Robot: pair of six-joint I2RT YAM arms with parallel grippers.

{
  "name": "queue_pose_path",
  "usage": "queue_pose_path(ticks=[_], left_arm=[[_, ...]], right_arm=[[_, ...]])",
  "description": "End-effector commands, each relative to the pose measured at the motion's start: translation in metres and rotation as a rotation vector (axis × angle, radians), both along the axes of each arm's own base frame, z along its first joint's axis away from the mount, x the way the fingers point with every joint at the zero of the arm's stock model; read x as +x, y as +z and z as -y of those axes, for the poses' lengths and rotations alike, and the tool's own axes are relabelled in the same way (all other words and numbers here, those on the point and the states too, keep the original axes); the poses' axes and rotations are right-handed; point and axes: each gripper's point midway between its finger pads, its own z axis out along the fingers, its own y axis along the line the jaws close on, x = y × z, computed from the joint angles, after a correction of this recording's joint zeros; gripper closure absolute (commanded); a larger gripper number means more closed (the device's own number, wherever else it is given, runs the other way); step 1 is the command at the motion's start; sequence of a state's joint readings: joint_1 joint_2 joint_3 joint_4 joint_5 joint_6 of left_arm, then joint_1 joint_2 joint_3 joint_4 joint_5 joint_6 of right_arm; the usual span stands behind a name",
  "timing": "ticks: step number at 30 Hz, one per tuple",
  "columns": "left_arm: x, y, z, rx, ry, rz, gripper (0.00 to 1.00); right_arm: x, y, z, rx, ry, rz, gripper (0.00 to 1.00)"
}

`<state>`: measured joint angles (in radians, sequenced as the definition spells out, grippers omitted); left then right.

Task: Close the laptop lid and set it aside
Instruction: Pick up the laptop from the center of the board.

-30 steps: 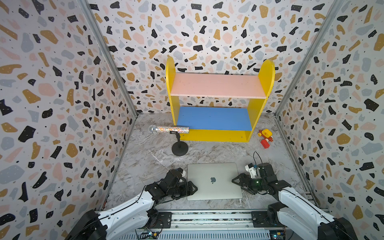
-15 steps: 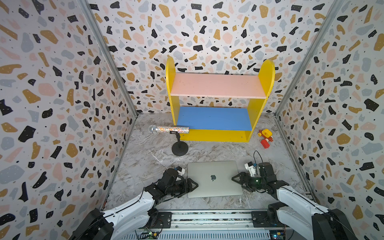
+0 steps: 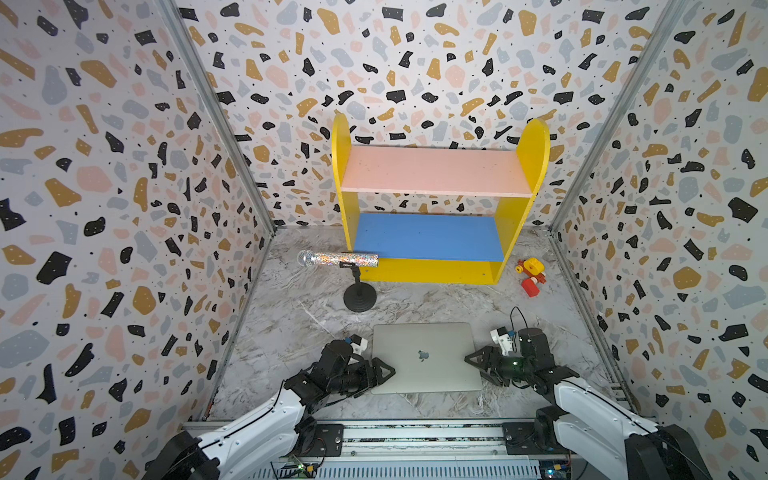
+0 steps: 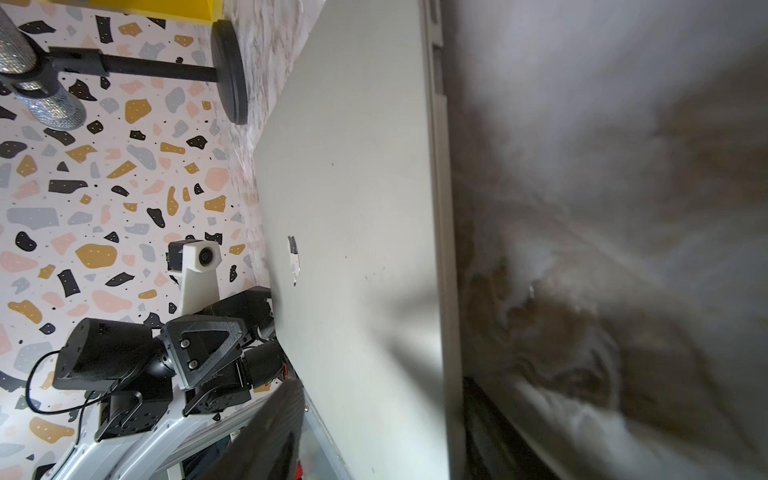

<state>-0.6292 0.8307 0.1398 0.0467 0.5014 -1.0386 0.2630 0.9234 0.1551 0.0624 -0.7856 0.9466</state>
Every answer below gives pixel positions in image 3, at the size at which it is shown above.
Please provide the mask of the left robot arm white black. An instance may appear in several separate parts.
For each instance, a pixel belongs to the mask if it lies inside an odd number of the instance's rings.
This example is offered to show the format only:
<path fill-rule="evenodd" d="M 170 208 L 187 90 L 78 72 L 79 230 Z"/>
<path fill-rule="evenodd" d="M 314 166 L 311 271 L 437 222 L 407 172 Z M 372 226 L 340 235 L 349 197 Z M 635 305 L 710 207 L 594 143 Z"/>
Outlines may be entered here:
<path fill-rule="evenodd" d="M 396 370 L 362 356 L 367 341 L 352 335 L 327 343 L 318 361 L 281 382 L 261 406 L 199 436 L 183 430 L 149 463 L 146 479 L 245 479 L 265 467 L 277 479 L 314 478 L 327 458 L 341 454 L 344 426 L 320 424 L 314 414 L 358 398 L 392 379 Z"/>

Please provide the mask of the silver laptop computer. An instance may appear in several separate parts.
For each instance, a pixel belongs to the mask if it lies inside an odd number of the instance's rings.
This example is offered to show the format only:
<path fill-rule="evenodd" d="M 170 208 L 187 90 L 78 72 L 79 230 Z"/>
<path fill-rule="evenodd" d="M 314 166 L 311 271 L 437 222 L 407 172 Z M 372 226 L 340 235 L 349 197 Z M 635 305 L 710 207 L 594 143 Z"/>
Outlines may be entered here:
<path fill-rule="evenodd" d="M 482 389 L 479 370 L 464 361 L 475 351 L 467 323 L 379 324 L 372 340 L 372 355 L 396 370 L 388 394 Z"/>

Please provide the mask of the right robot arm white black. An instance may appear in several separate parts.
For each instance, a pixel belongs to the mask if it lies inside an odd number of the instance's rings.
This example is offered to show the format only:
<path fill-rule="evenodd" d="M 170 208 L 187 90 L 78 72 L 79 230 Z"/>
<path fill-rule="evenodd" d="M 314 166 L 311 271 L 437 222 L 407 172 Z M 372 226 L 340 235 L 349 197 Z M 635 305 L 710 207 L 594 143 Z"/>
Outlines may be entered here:
<path fill-rule="evenodd" d="M 512 337 L 502 327 L 491 337 L 491 345 L 464 361 L 495 386 L 527 387 L 549 402 L 533 421 L 537 449 L 571 451 L 609 479 L 711 477 L 686 430 L 632 412 L 557 364 L 541 329 L 526 327 Z"/>

